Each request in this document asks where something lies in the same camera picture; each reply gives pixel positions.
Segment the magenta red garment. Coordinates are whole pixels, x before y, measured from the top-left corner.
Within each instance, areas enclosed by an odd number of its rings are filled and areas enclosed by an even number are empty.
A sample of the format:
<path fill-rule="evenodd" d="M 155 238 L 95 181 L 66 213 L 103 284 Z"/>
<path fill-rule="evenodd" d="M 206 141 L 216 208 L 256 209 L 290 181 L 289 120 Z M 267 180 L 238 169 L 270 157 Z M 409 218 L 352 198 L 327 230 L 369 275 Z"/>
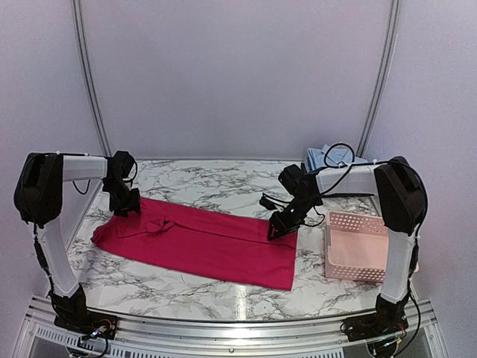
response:
<path fill-rule="evenodd" d="M 92 242 L 120 257 L 215 280 L 291 290 L 297 234 L 268 240 L 268 222 L 142 198 L 141 212 L 113 216 Z"/>

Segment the light blue shirt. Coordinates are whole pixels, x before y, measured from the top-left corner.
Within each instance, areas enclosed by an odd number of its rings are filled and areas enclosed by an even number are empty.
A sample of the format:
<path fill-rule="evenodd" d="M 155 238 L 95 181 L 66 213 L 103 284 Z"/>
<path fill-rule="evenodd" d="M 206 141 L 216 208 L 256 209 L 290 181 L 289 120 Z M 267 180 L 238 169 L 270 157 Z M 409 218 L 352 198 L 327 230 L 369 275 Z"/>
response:
<path fill-rule="evenodd" d="M 343 167 L 353 163 L 366 163 L 357 157 L 353 148 L 345 143 L 324 145 L 322 148 L 307 148 L 302 167 L 305 172 L 313 172 L 320 168 Z"/>

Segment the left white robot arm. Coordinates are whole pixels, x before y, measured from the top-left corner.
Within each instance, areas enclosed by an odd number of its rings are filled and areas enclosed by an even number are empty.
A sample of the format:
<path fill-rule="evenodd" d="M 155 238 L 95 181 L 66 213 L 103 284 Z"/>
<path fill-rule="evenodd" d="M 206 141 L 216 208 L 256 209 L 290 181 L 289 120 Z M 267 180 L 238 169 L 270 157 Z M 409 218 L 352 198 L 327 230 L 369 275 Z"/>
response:
<path fill-rule="evenodd" d="M 127 216 L 140 212 L 140 194 L 132 186 L 131 170 L 137 167 L 127 151 L 111 157 L 88 154 L 30 153 L 17 182 L 13 202 L 21 219 L 32 224 L 34 248 L 50 284 L 50 299 L 57 317 L 79 332 L 89 331 L 94 315 L 72 271 L 60 229 L 63 185 L 80 180 L 100 180 L 110 197 L 110 212 Z"/>

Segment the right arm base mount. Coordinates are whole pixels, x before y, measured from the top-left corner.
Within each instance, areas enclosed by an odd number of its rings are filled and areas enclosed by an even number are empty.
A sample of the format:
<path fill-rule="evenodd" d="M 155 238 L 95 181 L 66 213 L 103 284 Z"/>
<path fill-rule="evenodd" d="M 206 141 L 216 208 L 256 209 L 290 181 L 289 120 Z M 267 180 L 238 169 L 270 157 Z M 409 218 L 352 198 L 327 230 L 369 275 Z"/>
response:
<path fill-rule="evenodd" d="M 340 326 L 340 331 L 347 336 L 349 342 L 372 339 L 396 332 L 403 333 L 407 329 L 408 321 L 405 314 L 389 319 L 386 313 L 349 317 L 344 319 Z"/>

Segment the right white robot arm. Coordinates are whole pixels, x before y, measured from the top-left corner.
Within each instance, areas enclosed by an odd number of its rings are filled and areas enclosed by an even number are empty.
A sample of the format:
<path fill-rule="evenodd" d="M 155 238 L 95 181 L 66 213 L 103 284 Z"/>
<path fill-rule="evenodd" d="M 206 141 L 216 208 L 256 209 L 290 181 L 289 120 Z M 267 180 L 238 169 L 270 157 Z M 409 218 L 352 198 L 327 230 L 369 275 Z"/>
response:
<path fill-rule="evenodd" d="M 303 172 L 296 165 L 279 175 L 292 200 L 269 219 L 270 241 L 297 231 L 314 206 L 329 197 L 368 195 L 379 199 L 388 230 L 385 279 L 369 319 L 374 333 L 384 334 L 404 315 L 411 296 L 410 279 L 417 266 L 419 233 L 429 207 L 423 180 L 401 156 L 375 163 L 351 163 Z"/>

